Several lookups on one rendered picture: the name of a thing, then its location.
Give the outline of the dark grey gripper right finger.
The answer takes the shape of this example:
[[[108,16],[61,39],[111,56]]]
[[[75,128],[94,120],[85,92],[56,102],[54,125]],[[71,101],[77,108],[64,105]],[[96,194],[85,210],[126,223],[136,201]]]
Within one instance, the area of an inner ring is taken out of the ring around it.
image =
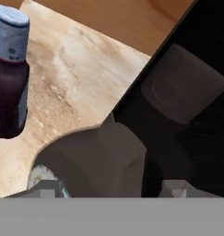
[[[159,197],[168,198],[218,198],[209,192],[193,187],[186,180],[164,180]]]

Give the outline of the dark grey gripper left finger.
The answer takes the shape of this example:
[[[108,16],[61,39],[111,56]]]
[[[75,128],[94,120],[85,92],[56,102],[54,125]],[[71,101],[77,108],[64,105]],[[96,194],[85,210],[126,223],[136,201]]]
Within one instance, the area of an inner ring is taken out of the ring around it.
[[[64,183],[61,180],[42,180],[32,188],[11,195],[11,197],[28,198],[63,198]]]

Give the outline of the white and teal bottle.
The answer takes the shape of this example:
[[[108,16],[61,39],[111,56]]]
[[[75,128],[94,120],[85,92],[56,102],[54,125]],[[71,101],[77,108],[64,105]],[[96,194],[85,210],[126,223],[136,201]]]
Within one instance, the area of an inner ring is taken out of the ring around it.
[[[60,180],[60,179],[57,178],[53,174],[53,172],[50,169],[48,169],[46,166],[37,165],[31,170],[29,174],[28,189],[32,188],[34,185],[36,185],[38,182],[42,180]],[[63,198],[71,197],[71,195],[68,193],[65,187],[63,189],[63,194],[64,194]]]

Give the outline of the dark red bottle white cap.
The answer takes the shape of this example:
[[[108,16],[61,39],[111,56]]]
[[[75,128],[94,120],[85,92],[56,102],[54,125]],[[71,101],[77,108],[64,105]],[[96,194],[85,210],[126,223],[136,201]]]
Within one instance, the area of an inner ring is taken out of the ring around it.
[[[28,112],[29,17],[0,5],[0,138],[18,136]]]

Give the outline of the black hob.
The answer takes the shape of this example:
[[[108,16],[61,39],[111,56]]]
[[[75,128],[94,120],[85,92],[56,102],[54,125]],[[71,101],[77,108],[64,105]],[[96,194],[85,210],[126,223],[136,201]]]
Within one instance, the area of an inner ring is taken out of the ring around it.
[[[194,0],[113,115],[147,149],[144,196],[186,180],[224,197],[224,0]]]

